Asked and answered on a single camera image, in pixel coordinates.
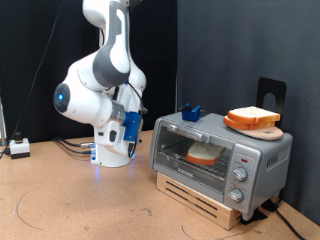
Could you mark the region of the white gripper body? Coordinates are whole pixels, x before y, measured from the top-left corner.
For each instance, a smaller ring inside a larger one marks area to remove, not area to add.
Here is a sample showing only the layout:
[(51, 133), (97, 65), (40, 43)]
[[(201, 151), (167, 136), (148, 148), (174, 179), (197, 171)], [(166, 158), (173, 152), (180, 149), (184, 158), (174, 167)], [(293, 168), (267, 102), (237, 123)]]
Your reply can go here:
[(119, 86), (117, 99), (107, 99), (101, 126), (94, 128), (95, 143), (130, 157), (137, 144), (142, 120), (141, 91), (129, 82)]

